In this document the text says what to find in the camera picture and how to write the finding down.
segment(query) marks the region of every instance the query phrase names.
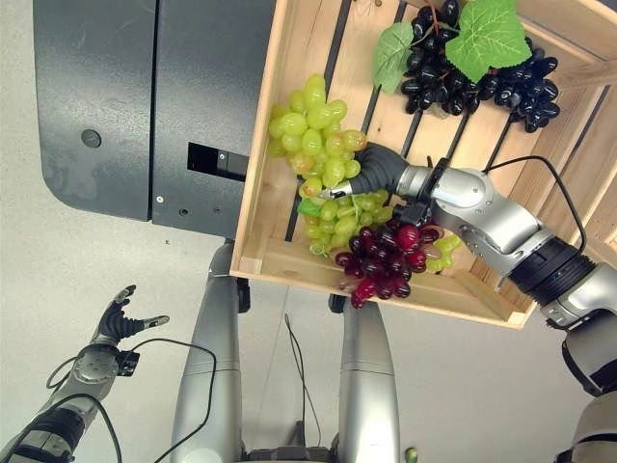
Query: dark purple grapes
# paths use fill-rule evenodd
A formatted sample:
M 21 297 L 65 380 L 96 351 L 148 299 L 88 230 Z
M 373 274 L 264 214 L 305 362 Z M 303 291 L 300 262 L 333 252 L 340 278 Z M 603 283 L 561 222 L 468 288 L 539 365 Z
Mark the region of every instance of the dark purple grapes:
M 551 72 L 557 69 L 557 65 L 559 62 L 553 56 L 550 58 L 544 58 L 533 64 L 531 70 L 533 71 L 533 75 L 537 77 L 544 77 L 549 75 Z
M 459 35 L 452 29 L 459 21 L 458 0 L 443 1 L 435 14 L 437 17 L 431 7 L 424 6 L 411 23 L 416 43 L 407 59 L 408 79 L 401 85 L 401 93 L 408 97 L 407 113 L 429 111 L 437 103 L 445 113 L 459 116 L 465 111 L 471 115 L 482 101 L 492 99 L 509 111 L 508 121 L 524 122 L 529 132 L 558 116 L 559 106 L 552 102 L 559 90 L 546 79 L 558 60 L 547 57 L 544 48 L 534 48 L 531 38 L 525 37 L 530 51 L 525 61 L 508 68 L 489 68 L 479 82 L 471 82 L 445 55 L 445 45 Z M 434 20 L 442 27 L 433 28 Z
M 454 27 L 459 19 L 459 2 L 457 0 L 446 0 L 440 10 L 442 21 Z
M 422 66 L 425 55 L 426 52 L 422 48 L 412 50 L 412 54 L 407 59 L 407 69 L 410 71 L 418 70 Z

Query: black cable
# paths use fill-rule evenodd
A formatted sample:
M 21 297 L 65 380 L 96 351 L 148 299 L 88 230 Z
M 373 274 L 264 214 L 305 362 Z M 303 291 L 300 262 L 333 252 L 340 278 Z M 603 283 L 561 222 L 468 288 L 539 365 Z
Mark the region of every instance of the black cable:
M 65 381 L 68 380 L 68 376 L 70 375 L 70 370 L 67 372 L 67 374 L 63 376 L 61 380 L 59 380 L 58 382 L 54 384 L 51 384 L 52 379 L 54 379 L 56 374 L 58 374 L 58 371 L 60 371 L 62 368 L 64 368 L 66 365 L 70 364 L 71 362 L 74 362 L 75 360 L 77 360 L 77 357 L 71 357 L 70 359 L 66 359 L 61 364 L 59 364 L 58 367 L 54 369 L 49 375 L 49 377 L 47 378 L 47 381 L 45 382 L 45 388 L 53 389 L 54 393 L 58 391 L 62 387 L 62 385 L 65 384 Z
M 182 444 L 184 444 L 186 441 L 188 441 L 195 434 L 200 432 L 203 429 L 203 427 L 205 426 L 205 424 L 208 422 L 208 419 L 210 418 L 210 411 L 212 409 L 212 391 L 214 390 L 214 375 L 216 373 L 216 363 L 217 363 L 217 360 L 216 360 L 216 355 L 214 355 L 214 352 L 212 352 L 209 349 L 206 349 L 205 347 L 201 347 L 200 345 L 192 344 L 190 342 L 182 342 L 180 340 L 168 340 L 166 338 L 152 338 L 151 340 L 145 340 L 145 341 L 140 342 L 139 344 L 137 344 L 135 347 L 133 347 L 130 350 L 130 352 L 134 352 L 135 350 L 137 350 L 142 345 L 148 344 L 150 342 L 168 342 L 170 344 L 183 345 L 185 347 L 195 347 L 196 349 L 201 350 L 201 351 L 209 354 L 212 357 L 212 361 L 213 361 L 212 376 L 210 377 L 210 391 L 208 393 L 208 406 L 207 406 L 207 410 L 205 412 L 205 418 L 203 419 L 203 422 L 201 422 L 194 430 L 189 432 L 182 439 L 180 439 L 175 444 L 173 444 L 171 447 L 169 447 L 167 450 L 165 450 L 165 452 L 154 461 L 154 463 L 160 463 L 161 461 L 163 461 L 163 459 L 165 459 L 165 457 L 167 455 L 169 455 L 175 449 L 180 447 Z
M 300 348 L 300 343 L 298 343 L 298 339 L 293 334 L 293 330 L 291 329 L 291 322 L 289 321 L 289 315 L 287 313 L 284 316 L 285 325 L 287 325 L 287 330 L 289 331 L 289 342 L 291 343 L 291 351 L 293 352 L 293 359 L 296 362 L 296 369 L 298 369 L 298 374 L 300 375 L 300 379 L 302 380 L 302 422 L 305 423 L 306 416 L 306 402 L 305 397 L 308 398 L 308 404 L 310 405 L 310 410 L 312 411 L 312 415 L 315 418 L 315 424 L 317 426 L 317 446 L 321 446 L 321 426 L 319 425 L 319 420 L 317 419 L 317 413 L 315 412 L 315 407 L 312 403 L 312 398 L 310 397 L 309 389 L 307 388 L 307 381 L 305 378 L 305 363 L 302 355 L 302 349 Z M 303 440 L 304 445 L 307 444 L 307 433 L 306 433 L 306 425 L 303 427 Z
M 565 198 L 566 203 L 568 203 L 568 207 L 570 208 L 570 211 L 572 212 L 572 216 L 574 217 L 575 222 L 577 223 L 578 231 L 580 232 L 580 246 L 578 247 L 578 252 L 582 254 L 582 252 L 585 249 L 585 246 L 587 245 L 587 233 L 585 232 L 585 227 L 582 225 L 582 221 L 580 220 L 580 217 L 578 216 L 577 208 L 575 207 L 574 202 L 572 201 L 572 198 L 570 197 L 570 193 L 568 193 L 568 190 L 566 189 L 566 185 L 564 185 L 563 180 L 561 179 L 561 177 L 559 176 L 559 174 L 557 173 L 553 165 L 550 163 L 550 161 L 546 157 L 542 157 L 542 156 L 517 157 L 516 159 L 511 159 L 509 161 L 502 162 L 501 164 L 497 164 L 496 166 L 488 167 L 482 172 L 484 172 L 485 174 L 488 174 L 490 171 L 499 169 L 500 167 L 505 167 L 510 164 L 514 164 L 516 162 L 527 161 L 527 160 L 543 162 L 545 166 L 549 168 L 550 173 L 554 177 L 557 185 L 559 185 L 559 189 L 561 190 L 561 193 L 563 194 L 563 197 Z
M 65 403 L 69 402 L 70 400 L 74 400 L 75 398 L 86 398 L 89 401 L 91 401 L 94 404 L 94 406 L 98 409 L 98 411 L 100 412 L 101 417 L 103 417 L 103 420 L 105 421 L 105 424 L 107 425 L 107 430 L 109 431 L 109 435 L 112 438 L 112 442 L 114 443 L 114 449 L 116 450 L 116 459 L 117 459 L 118 463 L 122 463 L 122 452 L 120 450 L 120 443 L 118 442 L 118 436 L 116 435 L 116 430 L 114 429 L 114 426 L 112 425 L 112 421 L 110 420 L 109 415 L 107 414 L 107 411 L 105 410 L 105 407 L 103 407 L 103 404 L 100 403 L 100 401 L 98 401 L 97 398 L 95 398 L 95 397 L 93 397 L 93 396 L 91 396 L 89 394 L 82 394 L 82 393 L 68 395 L 68 396 L 58 400 L 57 402 L 53 403 L 44 412 L 42 412 L 41 414 L 37 415 L 23 429 L 23 431 L 21 431 L 19 436 L 15 439 L 15 442 L 13 443 L 13 445 L 11 446 L 9 451 L 7 452 L 7 458 L 5 460 L 3 460 L 2 463 L 7 463 L 9 460 L 11 460 L 11 457 L 14 455 L 15 451 L 21 445 L 23 440 L 28 436 L 30 431 L 32 431 L 36 427 L 38 418 L 42 417 L 46 413 L 53 412 L 54 410 L 59 408 L 61 405 L 64 405 Z

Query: red grapes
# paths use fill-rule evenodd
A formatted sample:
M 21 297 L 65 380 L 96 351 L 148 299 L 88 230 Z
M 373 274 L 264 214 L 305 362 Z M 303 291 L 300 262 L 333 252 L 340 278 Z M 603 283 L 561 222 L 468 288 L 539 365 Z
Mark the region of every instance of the red grapes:
M 413 273 L 426 270 L 426 246 L 443 236 L 443 229 L 426 225 L 418 229 L 391 219 L 379 228 L 362 227 L 349 240 L 349 251 L 335 256 L 347 275 L 339 287 L 351 291 L 351 304 L 359 309 L 364 301 L 377 296 L 405 298 L 411 293 Z

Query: wooden slat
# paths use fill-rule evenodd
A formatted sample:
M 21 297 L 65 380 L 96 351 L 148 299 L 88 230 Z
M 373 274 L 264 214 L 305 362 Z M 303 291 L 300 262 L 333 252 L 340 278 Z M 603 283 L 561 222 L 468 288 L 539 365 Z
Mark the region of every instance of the wooden slat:
M 561 175 L 583 225 L 589 221 L 617 175 L 615 121 L 617 89 L 611 88 L 581 145 Z M 552 188 L 539 217 L 562 239 L 574 242 L 578 237 L 577 226 L 570 218 L 569 208 L 556 185 Z
M 445 157 L 460 122 L 460 116 L 440 119 L 429 113 L 423 114 L 407 155 L 410 164 L 425 166 L 426 156 L 431 156 L 435 163 Z
M 526 19 L 604 60 L 617 58 L 617 13 L 594 0 L 519 0 Z
M 602 242 L 613 241 L 617 236 L 617 178 L 614 178 L 604 197 L 589 219 L 587 235 Z
M 617 60 L 597 62 L 565 70 L 558 69 L 551 78 L 562 91 L 582 87 L 614 85 L 617 84 Z
M 561 114 L 542 130 L 533 154 L 546 157 L 557 172 L 561 172 L 602 90 L 590 88 L 563 92 L 559 97 Z M 528 163 L 524 166 L 510 199 L 537 215 L 553 185 L 554 181 L 548 170 L 535 162 Z
M 351 4 L 345 34 L 338 53 L 330 93 L 347 103 L 346 128 L 362 126 L 366 106 L 373 92 L 372 52 L 381 32 L 392 24 L 398 2 L 356 0 Z
M 491 102 L 481 104 L 469 117 L 450 165 L 484 169 L 507 121 L 508 112 L 503 108 Z
M 617 268 L 617 242 L 609 241 L 606 244 L 594 236 L 589 236 L 585 254 L 595 262 L 606 262 Z
M 240 206 L 240 216 L 236 231 L 236 245 L 231 258 L 231 270 L 240 265 L 240 258 L 251 236 L 251 228 L 257 212 L 261 177 L 266 162 L 263 155 L 267 143 L 267 124 L 270 107 L 278 92 L 282 79 L 286 44 L 291 33 L 294 14 L 293 0 L 278 0 L 272 19 L 272 29 L 268 42 L 268 52 L 263 70 L 259 101 L 255 115 L 255 129 L 251 142 L 251 156 L 247 167 L 247 176 L 244 184 L 244 194 Z
M 417 8 L 407 6 L 403 14 L 403 22 L 411 22 L 417 15 Z M 400 88 L 393 95 L 380 92 L 373 112 L 373 117 L 367 130 L 371 142 L 400 152 L 405 142 L 413 116 L 405 112 L 407 97 L 401 94 Z
M 311 74 L 324 72 L 339 9 L 340 0 L 298 2 L 292 25 L 293 34 L 289 39 L 289 50 L 283 65 L 280 102 L 287 102 L 289 94 L 295 89 L 301 89 Z M 270 159 L 267 167 L 265 179 L 276 185 L 277 203 L 268 204 L 261 213 L 275 220 L 271 234 L 284 238 L 297 182 L 283 159 Z
M 234 274 L 246 278 L 252 277 L 251 274 L 243 274 L 242 271 Z M 259 279 L 284 285 L 292 283 L 295 286 L 324 293 L 344 295 L 337 289 L 341 277 L 342 272 L 339 268 L 326 259 L 312 256 L 306 247 L 271 239 Z M 493 304 L 495 301 L 499 303 L 497 308 Z M 511 316 L 503 308 L 511 306 L 503 299 L 497 296 L 489 307 L 456 280 L 437 275 L 415 275 L 412 279 L 412 296 L 408 299 L 392 298 L 388 300 L 388 304 L 510 328 L 522 327 L 518 321 L 507 321 Z

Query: grape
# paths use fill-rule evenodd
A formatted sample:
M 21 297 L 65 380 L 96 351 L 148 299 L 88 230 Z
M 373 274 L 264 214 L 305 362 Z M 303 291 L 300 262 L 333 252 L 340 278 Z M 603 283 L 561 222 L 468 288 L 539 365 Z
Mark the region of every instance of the grape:
M 433 103 L 433 91 L 432 90 L 425 90 L 424 92 L 422 92 L 422 95 L 420 96 L 420 100 L 418 101 L 418 105 L 420 107 L 420 109 L 428 109 L 431 107 L 431 104 Z
M 394 239 L 394 232 L 387 227 L 380 227 L 377 229 L 377 233 L 375 235 L 377 240 L 388 249 L 396 249 L 398 244 Z
M 281 140 L 278 138 L 270 139 L 266 152 L 270 157 L 284 157 L 286 155 L 285 148 L 282 147 Z
M 328 124 L 328 126 L 324 127 L 321 130 L 321 133 L 322 133 L 324 139 L 327 139 L 330 135 L 334 135 L 335 133 L 340 133 L 340 123 L 332 122 L 332 123 Z
M 552 80 L 544 80 L 544 91 L 540 94 L 540 98 L 546 101 L 553 101 L 559 95 L 559 90 Z
M 339 134 L 330 135 L 326 139 L 326 153 L 331 157 L 340 157 L 345 151 L 345 142 Z
M 291 170 L 298 175 L 309 172 L 315 164 L 315 160 L 311 156 L 301 151 L 288 155 L 287 159 Z
M 356 208 L 352 205 L 338 205 L 338 210 L 336 211 L 336 217 L 342 219 L 343 217 L 356 217 Z
M 324 79 L 324 76 L 321 74 L 312 74 L 308 77 L 307 81 L 305 82 L 305 88 L 307 87 L 317 87 L 319 89 L 325 89 L 326 88 L 326 79 Z
M 373 199 L 368 195 L 361 195 L 359 198 L 356 199 L 356 204 L 362 210 L 370 211 L 375 208 L 375 201 L 373 201 Z
M 354 253 L 356 256 L 360 258 L 364 256 L 365 250 L 358 236 L 352 236 L 351 238 L 349 238 L 348 246 L 349 249 L 351 249 L 351 252 Z
M 321 179 L 317 177 L 308 178 L 300 187 L 305 196 L 317 196 L 321 192 Z
M 321 181 L 326 188 L 334 188 L 340 183 L 341 178 L 334 177 L 328 173 L 324 173 L 324 175 L 321 177 Z
M 317 162 L 318 164 L 325 164 L 329 157 L 328 154 L 326 153 L 326 150 L 323 147 L 314 156 L 315 156 L 315 162 Z
M 345 130 L 342 137 L 346 150 L 360 151 L 366 148 L 366 135 L 359 130 Z
M 344 234 L 349 236 L 354 232 L 356 227 L 356 217 L 343 217 L 335 225 L 336 234 Z
M 340 198 L 336 200 L 336 202 L 338 203 L 338 207 L 343 207 L 346 205 L 353 204 L 353 202 L 351 201 L 351 196 L 341 196 Z
M 338 204 L 335 200 L 327 200 L 324 205 L 321 206 L 319 211 L 319 218 L 321 220 L 334 220 L 336 217 L 336 211 L 338 210 Z
M 321 176 L 323 176 L 323 174 L 324 174 L 324 165 L 320 164 L 320 163 L 316 163 L 316 164 L 313 164 L 313 166 L 310 169 L 310 171 L 308 171 L 305 174 L 302 174 L 302 178 L 304 180 L 308 180 L 309 178 L 312 178 L 312 177 L 321 178 Z
M 443 262 L 441 259 L 428 259 L 426 261 L 426 271 L 431 273 L 441 272 L 443 270 Z
M 321 151 L 321 134 L 317 130 L 309 128 L 302 136 L 302 151 L 311 156 L 316 156 Z
M 368 299 L 375 295 L 375 291 L 377 290 L 377 284 L 375 280 L 371 278 L 364 278 L 356 290 L 354 291 L 361 299 Z
M 423 84 L 433 84 L 435 81 L 437 81 L 437 77 L 437 71 L 435 70 L 435 68 L 429 65 L 422 66 L 422 69 L 420 70 L 420 73 L 418 75 L 418 79 Z
M 305 227 L 305 235 L 307 238 L 316 239 L 321 235 L 321 230 L 319 230 L 318 225 L 307 225 Z
M 307 110 L 315 107 L 324 106 L 326 104 L 326 90 L 322 87 L 307 87 L 303 90 L 305 106 Z
M 375 195 L 377 201 L 377 204 L 383 204 L 388 200 L 389 197 L 389 193 L 388 191 L 384 190 L 384 189 L 379 189 L 375 192 L 373 192 L 373 194 Z
M 289 108 L 283 106 L 282 104 L 275 104 L 272 107 L 272 111 L 270 111 L 270 121 L 281 116 L 284 116 L 289 112 Z
M 369 212 L 363 212 L 360 216 L 360 225 L 369 226 L 373 223 L 373 216 Z
M 281 137 L 281 144 L 287 151 L 300 151 L 302 149 L 302 138 L 298 135 L 283 133 Z
M 389 219 L 392 218 L 392 211 L 392 206 L 386 205 L 379 209 L 379 212 L 373 215 L 373 220 L 376 224 L 385 224 Z
M 351 277 L 362 278 L 364 273 L 359 265 L 355 263 L 350 263 L 345 266 L 345 275 L 349 275 Z
M 432 243 L 443 237 L 443 229 L 437 225 L 425 225 L 419 230 L 422 243 Z
M 305 98 L 300 90 L 294 90 L 291 93 L 289 96 L 289 106 L 291 107 L 291 110 L 296 113 L 305 114 L 307 112 Z
M 411 289 L 403 277 L 395 277 L 392 279 L 392 283 L 394 284 L 394 295 L 396 297 L 405 298 L 409 296 Z
M 396 233 L 396 244 L 403 251 L 411 250 L 418 242 L 419 231 L 413 225 L 405 225 Z
M 334 234 L 335 221 L 334 220 L 322 220 L 319 222 L 319 230 L 325 234 Z
M 310 128 L 321 130 L 332 122 L 332 113 L 327 106 L 313 106 L 308 110 L 307 123 Z
M 420 268 L 426 263 L 426 253 L 424 253 L 421 249 L 418 249 L 417 251 L 407 255 L 406 259 L 412 266 L 412 269 Z
M 305 219 L 305 224 L 307 225 L 319 225 L 318 217 L 311 217 L 310 215 L 303 215 Z
M 422 48 L 417 48 L 413 50 L 412 54 L 409 55 L 409 58 L 407 59 L 407 69 L 408 70 L 418 70 L 420 66 L 422 65 L 422 61 L 424 60 L 425 55 L 426 55 L 426 52 Z M 405 92 L 403 91 L 404 86 L 405 86 L 405 82 L 401 86 L 401 92 L 403 92 L 403 94 L 405 94 Z
M 401 93 L 403 95 L 417 95 L 422 91 L 422 87 L 422 84 L 420 84 L 418 80 L 412 78 L 401 84 Z
M 307 131 L 307 118 L 298 113 L 287 113 L 281 117 L 282 130 L 289 135 L 302 135 Z
M 459 18 L 459 4 L 457 0 L 446 0 L 443 2 L 440 13 L 442 14 L 442 21 L 454 27 Z
M 333 248 L 342 248 L 347 244 L 347 241 L 349 241 L 349 234 L 338 234 L 335 233 L 334 236 L 332 237 L 332 247 Z
M 551 56 L 550 58 L 544 58 L 534 63 L 531 70 L 536 77 L 544 77 L 556 70 L 558 64 L 559 62 L 557 59 Z
M 328 109 L 330 109 L 334 123 L 339 123 L 347 115 L 347 105 L 342 99 L 335 99 L 328 103 Z
M 358 296 L 358 294 L 356 294 L 355 290 L 351 293 L 350 302 L 351 307 L 353 307 L 354 309 L 359 309 L 364 305 L 364 301 L 360 298 L 360 296 Z
M 282 125 L 282 118 L 273 119 L 268 124 L 268 133 L 273 138 L 281 138 L 283 129 L 284 126 Z
M 419 108 L 418 102 L 419 102 L 418 96 L 410 97 L 409 100 L 407 101 L 407 104 L 405 105 L 405 112 L 408 114 L 413 114 L 415 111 L 417 111 Z
M 352 253 L 338 253 L 335 257 L 336 265 L 346 267 L 350 263 L 358 263 L 358 260 Z
M 336 158 L 328 159 L 324 167 L 324 173 L 339 178 L 336 183 L 341 182 L 345 177 L 345 162 Z

